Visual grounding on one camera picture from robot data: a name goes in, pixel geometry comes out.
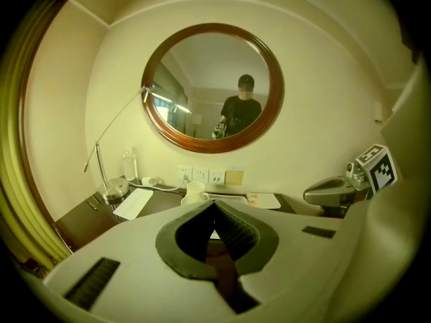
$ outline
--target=white mug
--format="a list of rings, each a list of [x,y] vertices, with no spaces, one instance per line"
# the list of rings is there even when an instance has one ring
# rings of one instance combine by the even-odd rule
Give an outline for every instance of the white mug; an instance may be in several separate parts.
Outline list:
[[[190,182],[187,184],[187,193],[185,198],[181,200],[181,205],[189,205],[196,202],[204,202],[210,199],[209,195],[205,192],[204,183]]]

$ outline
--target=clear bottle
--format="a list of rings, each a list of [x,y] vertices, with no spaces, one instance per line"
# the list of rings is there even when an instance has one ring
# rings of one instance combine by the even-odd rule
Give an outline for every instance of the clear bottle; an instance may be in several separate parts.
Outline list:
[[[123,167],[126,180],[136,179],[136,157],[132,151],[126,150],[124,152]]]

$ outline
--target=black hair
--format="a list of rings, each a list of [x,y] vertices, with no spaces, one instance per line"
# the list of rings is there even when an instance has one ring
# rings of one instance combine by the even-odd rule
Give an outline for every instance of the black hair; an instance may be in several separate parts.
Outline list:
[[[244,74],[240,76],[240,79],[238,80],[238,87],[244,87],[246,88],[246,91],[253,91],[255,88],[255,80],[253,77],[249,74]]]

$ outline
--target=round mirror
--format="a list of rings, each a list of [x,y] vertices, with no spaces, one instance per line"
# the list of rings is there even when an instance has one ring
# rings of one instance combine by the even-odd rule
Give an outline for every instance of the round mirror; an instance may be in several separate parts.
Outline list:
[[[283,77],[255,36],[226,24],[201,24],[163,42],[142,79],[152,124],[174,144],[201,153],[242,147],[274,121]]]

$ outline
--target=person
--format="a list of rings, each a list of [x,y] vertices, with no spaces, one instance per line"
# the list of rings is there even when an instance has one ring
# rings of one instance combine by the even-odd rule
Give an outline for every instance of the person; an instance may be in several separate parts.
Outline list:
[[[235,135],[250,126],[261,114],[261,104],[253,99],[255,80],[249,74],[238,80],[238,95],[226,99],[222,118],[213,131],[213,139]]]

